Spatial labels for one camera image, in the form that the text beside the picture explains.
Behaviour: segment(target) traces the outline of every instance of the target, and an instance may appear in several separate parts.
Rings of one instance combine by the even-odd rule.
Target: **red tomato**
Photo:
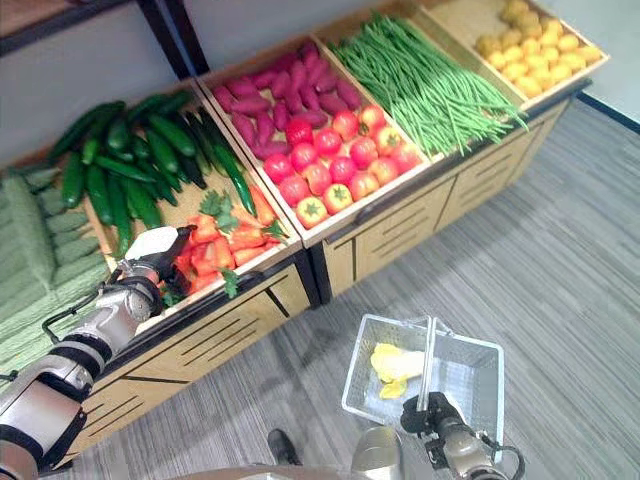
[[[318,159],[318,152],[310,143],[300,143],[293,147],[291,163],[296,172],[301,173]]]
[[[304,228],[310,229],[328,218],[329,213],[319,198],[307,197],[298,204],[296,216]]]
[[[331,185],[329,169],[319,162],[305,168],[302,172],[302,178],[307,181],[309,189],[314,195],[322,195]]]
[[[349,182],[349,191],[354,202],[375,192],[378,188],[380,188],[378,180],[368,172],[356,173]]]
[[[335,155],[340,151],[342,139],[338,132],[333,128],[323,128],[316,133],[316,137],[313,140],[313,146],[316,147],[318,155],[321,157],[327,157]]]
[[[331,126],[340,134],[342,140],[348,142],[358,134],[358,117],[349,110],[343,110],[333,117]]]
[[[329,165],[329,173],[331,174],[331,181],[333,181],[333,183],[348,185],[349,180],[353,178],[357,171],[358,167],[350,157],[334,157],[331,165]]]
[[[404,143],[398,131],[389,125],[377,130],[373,139],[376,142],[378,153],[383,157],[391,155],[396,147]]]
[[[353,198],[351,197],[351,192],[345,185],[334,183],[325,190],[322,201],[329,213],[334,215],[351,205]]]
[[[284,134],[291,146],[299,143],[313,143],[313,128],[309,122],[301,118],[292,119],[287,124]]]
[[[376,142],[367,137],[360,137],[351,144],[349,155],[359,169],[365,170],[378,158]]]
[[[295,207],[303,198],[311,195],[307,182],[300,175],[285,178],[278,186],[278,190],[280,190],[284,201],[292,207]]]
[[[364,107],[360,112],[358,120],[360,121],[360,133],[362,135],[371,135],[387,123],[384,118],[384,110],[377,105],[367,105]]]
[[[396,163],[400,175],[422,163],[418,149],[408,143],[396,147],[395,150],[391,152],[391,160]]]
[[[380,186],[386,185],[391,180],[398,178],[398,167],[389,157],[374,160],[367,171],[373,174]]]
[[[282,180],[294,174],[293,165],[286,155],[274,153],[270,155],[264,162],[264,171],[278,185]]]

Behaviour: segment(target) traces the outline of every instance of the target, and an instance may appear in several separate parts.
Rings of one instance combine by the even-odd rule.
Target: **yellow potato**
[[[545,47],[540,50],[540,55],[546,58],[549,61],[549,66],[553,67],[556,63],[558,63],[558,58],[560,58],[560,52],[555,47]]]
[[[558,50],[562,53],[567,53],[575,50],[580,45],[578,37],[573,33],[567,33],[558,39]]]
[[[529,10],[529,5],[524,0],[509,0],[500,12],[500,18],[511,23],[518,15]]]
[[[522,77],[525,73],[527,73],[527,67],[524,63],[510,63],[504,70],[502,74],[505,76],[507,80],[513,82],[516,78]]]
[[[547,30],[540,37],[541,47],[555,47],[558,44],[558,34]]]
[[[487,60],[496,70],[502,70],[507,65],[502,52],[493,52]]]
[[[573,73],[587,66],[587,61],[577,53],[563,53],[558,59],[558,65],[566,65]]]
[[[591,65],[592,63],[597,62],[602,56],[600,50],[590,45],[585,45],[584,47],[578,48],[578,50],[576,50],[576,53],[587,61],[587,65]]]
[[[522,32],[516,28],[510,28],[500,35],[502,50],[506,50],[513,45],[519,44],[520,40],[522,40]]]
[[[514,84],[518,90],[529,98],[536,97],[542,93],[542,87],[531,77],[518,77]]]
[[[536,82],[538,82],[538,85],[540,85],[540,88],[542,88],[543,91],[549,90],[551,87],[553,87],[553,78],[551,77],[551,72],[549,72],[549,70],[547,70],[546,68],[538,68],[537,70],[532,70],[531,72],[529,72],[529,76]]]
[[[530,70],[537,70],[539,68],[548,69],[549,68],[549,60],[544,58],[542,55],[528,55],[524,57],[524,63],[529,66]]]
[[[564,33],[564,28],[562,28],[562,23],[557,18],[545,17],[540,20],[540,25],[542,25],[542,29],[546,32],[555,32],[559,37]]]
[[[551,73],[553,83],[556,84],[569,78],[571,76],[571,69],[566,65],[556,65],[549,73]]]
[[[522,42],[520,48],[522,48],[522,53],[525,57],[540,53],[540,44],[535,38],[527,38],[524,42]]]
[[[523,56],[522,49],[517,45],[509,47],[504,51],[504,59],[507,63],[519,62]]]

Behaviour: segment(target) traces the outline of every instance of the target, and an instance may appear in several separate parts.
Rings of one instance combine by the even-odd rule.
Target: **shoe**
[[[274,428],[267,436],[267,444],[278,465],[302,465],[296,449],[286,433]]]

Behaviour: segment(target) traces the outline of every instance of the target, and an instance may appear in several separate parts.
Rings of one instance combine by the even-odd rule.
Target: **white wall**
[[[104,100],[175,83],[135,3],[0,58],[0,166],[52,142]]]

